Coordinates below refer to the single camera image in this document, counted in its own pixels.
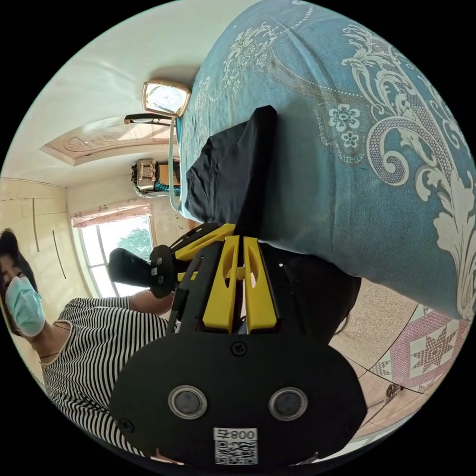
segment green foliage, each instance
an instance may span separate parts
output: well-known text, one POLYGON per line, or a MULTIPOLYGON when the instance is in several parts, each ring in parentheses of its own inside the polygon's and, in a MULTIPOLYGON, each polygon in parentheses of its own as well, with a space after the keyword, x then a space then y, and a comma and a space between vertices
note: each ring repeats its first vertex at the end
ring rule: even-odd
POLYGON ((149 231, 144 228, 132 230, 125 238, 119 240, 118 247, 124 248, 141 258, 149 259, 152 251, 149 231))

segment necklace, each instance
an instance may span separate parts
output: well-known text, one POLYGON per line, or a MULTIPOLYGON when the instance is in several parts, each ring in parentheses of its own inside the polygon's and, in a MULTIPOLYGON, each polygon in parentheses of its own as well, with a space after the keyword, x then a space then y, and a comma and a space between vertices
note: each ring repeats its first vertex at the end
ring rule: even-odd
MULTIPOLYGON (((57 324, 53 324, 55 327, 59 327, 60 329, 64 329, 65 331, 69 331, 70 329, 68 329, 67 327, 63 327, 63 326, 58 326, 57 324)), ((43 360, 45 358, 48 358, 48 357, 53 357, 53 356, 56 356, 58 355, 60 352, 55 352, 54 354, 49 354, 47 356, 43 356, 43 357, 40 357, 40 360, 43 360)))

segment bed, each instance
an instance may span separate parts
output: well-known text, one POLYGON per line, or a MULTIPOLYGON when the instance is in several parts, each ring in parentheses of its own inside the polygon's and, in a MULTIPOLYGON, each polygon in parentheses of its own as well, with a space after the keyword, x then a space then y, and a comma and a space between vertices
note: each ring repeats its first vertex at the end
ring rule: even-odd
MULTIPOLYGON (((219 37, 177 121, 180 173, 271 105, 262 240, 320 256, 449 317, 476 310, 476 170, 451 112, 382 38, 301 0, 262 0, 219 37)), ((184 206, 181 181, 177 210, 184 206)))

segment black and white striped shirt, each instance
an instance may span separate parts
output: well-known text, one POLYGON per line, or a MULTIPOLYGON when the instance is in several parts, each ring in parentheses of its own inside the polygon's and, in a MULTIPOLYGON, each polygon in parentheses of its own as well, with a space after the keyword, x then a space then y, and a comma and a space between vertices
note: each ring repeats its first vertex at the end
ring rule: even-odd
POLYGON ((129 308, 129 298, 73 299, 59 315, 71 332, 58 356, 42 364, 45 391, 79 427, 123 450, 143 454, 109 414, 119 372, 141 347, 165 335, 168 322, 129 308))

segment woman's arm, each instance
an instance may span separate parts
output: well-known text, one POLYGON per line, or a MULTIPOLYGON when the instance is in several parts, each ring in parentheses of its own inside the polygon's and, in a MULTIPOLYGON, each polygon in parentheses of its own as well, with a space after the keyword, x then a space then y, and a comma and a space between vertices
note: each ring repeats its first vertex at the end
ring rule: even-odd
POLYGON ((149 290, 141 291, 129 298, 130 310, 144 314, 161 316, 172 308, 174 297, 169 294, 162 299, 157 299, 149 290))
POLYGON ((72 310, 74 307, 120 307, 121 309, 160 316, 171 309, 173 300, 172 295, 157 299, 150 291, 141 291, 129 297, 73 299, 65 306, 63 311, 72 310))

